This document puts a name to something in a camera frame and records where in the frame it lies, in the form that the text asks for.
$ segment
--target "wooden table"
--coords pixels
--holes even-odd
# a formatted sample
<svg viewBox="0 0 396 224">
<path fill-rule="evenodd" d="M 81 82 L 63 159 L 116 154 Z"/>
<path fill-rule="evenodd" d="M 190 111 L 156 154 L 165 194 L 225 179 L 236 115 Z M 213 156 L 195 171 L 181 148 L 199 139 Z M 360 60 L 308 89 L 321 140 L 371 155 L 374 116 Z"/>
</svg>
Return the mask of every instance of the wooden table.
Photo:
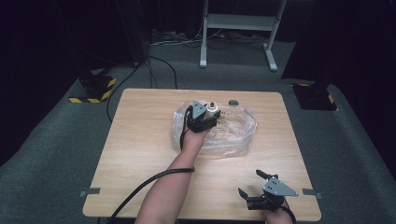
<svg viewBox="0 0 396 224">
<path fill-rule="evenodd" d="M 299 197 L 287 197 L 297 220 L 319 220 L 316 197 L 303 194 L 312 186 L 282 96 L 257 91 L 125 90 L 91 184 L 100 193 L 87 196 L 84 215 L 110 217 L 137 186 L 168 167 L 178 154 L 170 134 L 173 115 L 184 102 L 227 104 L 231 99 L 249 107 L 259 123 L 249 152 L 240 158 L 198 158 L 179 218 L 262 220 L 260 211 L 249 211 L 238 194 L 238 188 L 249 196 L 262 194 L 266 180 L 255 173 L 260 169 L 278 174 L 299 192 Z M 136 217 L 150 187 L 132 198 L 118 217 Z"/>
</svg>

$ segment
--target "plastic bag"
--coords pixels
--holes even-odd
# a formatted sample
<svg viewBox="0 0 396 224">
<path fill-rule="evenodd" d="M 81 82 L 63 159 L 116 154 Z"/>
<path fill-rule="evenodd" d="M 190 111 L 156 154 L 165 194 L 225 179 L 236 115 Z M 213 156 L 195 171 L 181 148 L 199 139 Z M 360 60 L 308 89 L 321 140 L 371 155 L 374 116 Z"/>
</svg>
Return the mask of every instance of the plastic bag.
<svg viewBox="0 0 396 224">
<path fill-rule="evenodd" d="M 208 104 L 206 101 L 198 102 L 202 105 Z M 183 129 L 184 114 L 190 105 L 192 105 L 192 101 L 185 102 L 174 113 L 171 133 L 173 147 L 176 150 L 180 150 L 179 141 Z M 253 118 L 252 111 L 240 105 L 217 105 L 221 111 L 218 124 L 207 134 L 199 156 L 214 158 L 246 156 L 251 138 L 256 133 L 258 125 Z"/>
</svg>

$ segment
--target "white shelf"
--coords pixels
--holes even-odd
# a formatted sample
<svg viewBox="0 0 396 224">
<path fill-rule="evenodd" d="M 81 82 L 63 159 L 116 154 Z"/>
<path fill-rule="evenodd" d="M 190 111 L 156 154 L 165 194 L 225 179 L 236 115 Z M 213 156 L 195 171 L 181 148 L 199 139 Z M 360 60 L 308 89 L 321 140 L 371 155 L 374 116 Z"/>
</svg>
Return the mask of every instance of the white shelf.
<svg viewBox="0 0 396 224">
<path fill-rule="evenodd" d="M 212 14 L 207 15 L 207 28 L 272 31 L 275 17 Z"/>
</svg>

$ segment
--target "forearm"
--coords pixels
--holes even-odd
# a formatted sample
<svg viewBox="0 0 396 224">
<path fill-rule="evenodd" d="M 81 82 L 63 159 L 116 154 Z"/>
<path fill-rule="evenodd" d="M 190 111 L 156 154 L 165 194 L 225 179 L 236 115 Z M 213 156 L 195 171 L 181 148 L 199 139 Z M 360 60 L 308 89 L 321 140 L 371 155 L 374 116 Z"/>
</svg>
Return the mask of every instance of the forearm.
<svg viewBox="0 0 396 224">
<path fill-rule="evenodd" d="M 168 169 L 192 168 L 198 150 L 184 148 Z M 149 190 L 135 223 L 175 223 L 191 180 L 190 173 L 166 175 Z"/>
</svg>

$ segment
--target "dark background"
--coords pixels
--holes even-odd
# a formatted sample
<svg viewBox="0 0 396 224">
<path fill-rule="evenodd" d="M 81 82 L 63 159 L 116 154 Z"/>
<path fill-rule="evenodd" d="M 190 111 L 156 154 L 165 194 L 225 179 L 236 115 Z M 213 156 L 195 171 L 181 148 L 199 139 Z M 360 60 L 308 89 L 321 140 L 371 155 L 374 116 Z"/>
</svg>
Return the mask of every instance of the dark background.
<svg viewBox="0 0 396 224">
<path fill-rule="evenodd" d="M 276 8 L 276 1 L 224 1 L 212 0 L 210 9 L 230 13 L 238 4 L 235 13 L 256 15 Z M 143 24 L 148 28 L 187 35 L 199 29 L 203 1 L 144 2 L 139 13 L 148 15 Z M 81 48 L 116 63 L 141 60 L 128 47 L 115 2 L 59 1 L 59 7 L 69 27 L 54 1 L 7 1 L 0 6 L 1 164 L 81 74 L 112 64 Z M 338 65 L 332 84 L 348 99 L 393 175 L 395 14 L 388 0 L 290 0 L 276 37 L 297 41 L 283 78 L 316 80 L 329 70 L 328 61 Z"/>
</svg>

